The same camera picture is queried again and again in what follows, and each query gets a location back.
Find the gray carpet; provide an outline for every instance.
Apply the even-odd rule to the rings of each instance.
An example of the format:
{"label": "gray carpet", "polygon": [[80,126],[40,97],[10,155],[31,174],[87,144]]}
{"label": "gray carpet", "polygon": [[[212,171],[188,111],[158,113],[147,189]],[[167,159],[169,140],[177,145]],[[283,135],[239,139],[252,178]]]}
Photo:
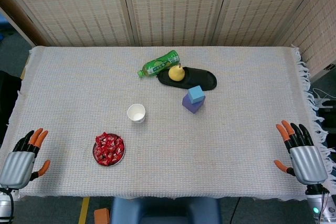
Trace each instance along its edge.
{"label": "gray carpet", "polygon": [[[28,57],[30,45],[16,32],[0,31],[0,70],[20,76]],[[312,86],[336,94],[336,69]],[[223,223],[229,223],[238,198],[220,199]],[[95,209],[110,207],[111,198],[90,198],[87,223],[94,223]],[[82,199],[79,197],[25,197],[15,208],[14,223],[78,223]],[[314,223],[306,201],[253,200],[242,198],[232,223]]]}

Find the white paper cup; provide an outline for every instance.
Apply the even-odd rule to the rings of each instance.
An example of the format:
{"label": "white paper cup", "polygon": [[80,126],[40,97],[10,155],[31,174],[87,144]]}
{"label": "white paper cup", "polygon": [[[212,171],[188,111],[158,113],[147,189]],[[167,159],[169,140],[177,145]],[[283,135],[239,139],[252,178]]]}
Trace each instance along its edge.
{"label": "white paper cup", "polygon": [[142,104],[132,104],[128,110],[128,118],[131,119],[134,123],[142,123],[145,120],[146,110]]}

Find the yellow pear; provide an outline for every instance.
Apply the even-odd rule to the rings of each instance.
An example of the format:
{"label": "yellow pear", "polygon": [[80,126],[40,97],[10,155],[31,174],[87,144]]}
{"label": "yellow pear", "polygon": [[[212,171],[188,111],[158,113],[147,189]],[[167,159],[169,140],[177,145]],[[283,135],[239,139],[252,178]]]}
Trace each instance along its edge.
{"label": "yellow pear", "polygon": [[172,67],[168,72],[169,78],[173,81],[182,81],[184,78],[184,69],[179,66]]}

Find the green plastic bottle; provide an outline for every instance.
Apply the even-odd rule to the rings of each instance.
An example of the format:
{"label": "green plastic bottle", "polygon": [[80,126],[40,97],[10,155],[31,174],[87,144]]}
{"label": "green plastic bottle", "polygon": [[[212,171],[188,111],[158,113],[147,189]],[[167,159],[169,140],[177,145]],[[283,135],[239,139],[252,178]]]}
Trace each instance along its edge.
{"label": "green plastic bottle", "polygon": [[143,65],[142,70],[138,71],[139,77],[155,76],[161,70],[178,64],[180,61],[179,55],[175,50],[170,51],[168,54],[161,56],[155,60],[151,60]]}

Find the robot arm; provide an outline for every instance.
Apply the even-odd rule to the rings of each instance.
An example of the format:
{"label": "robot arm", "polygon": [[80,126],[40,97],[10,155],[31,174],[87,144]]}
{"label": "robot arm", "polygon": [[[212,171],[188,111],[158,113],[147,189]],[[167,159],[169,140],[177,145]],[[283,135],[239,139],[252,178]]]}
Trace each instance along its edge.
{"label": "robot arm", "polygon": [[20,200],[19,189],[29,181],[42,176],[48,169],[50,160],[46,160],[42,168],[33,172],[35,158],[48,131],[30,131],[21,138],[9,153],[0,173],[0,223],[11,223],[14,213],[14,202]]}
{"label": "robot arm", "polygon": [[279,160],[275,165],[285,173],[307,185],[306,195],[316,223],[336,223],[336,206],[330,192],[322,186],[328,178],[319,150],[314,146],[308,130],[286,121],[277,124],[293,165],[287,167]]}

